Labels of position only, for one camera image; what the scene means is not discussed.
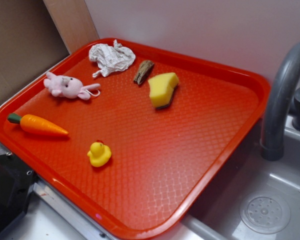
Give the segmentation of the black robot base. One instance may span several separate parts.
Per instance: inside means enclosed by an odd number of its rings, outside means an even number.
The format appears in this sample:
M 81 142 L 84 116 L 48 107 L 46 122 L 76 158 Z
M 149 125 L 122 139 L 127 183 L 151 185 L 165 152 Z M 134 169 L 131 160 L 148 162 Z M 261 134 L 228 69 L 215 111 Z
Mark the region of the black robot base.
M 27 214 L 36 178 L 17 155 L 0 155 L 0 237 Z

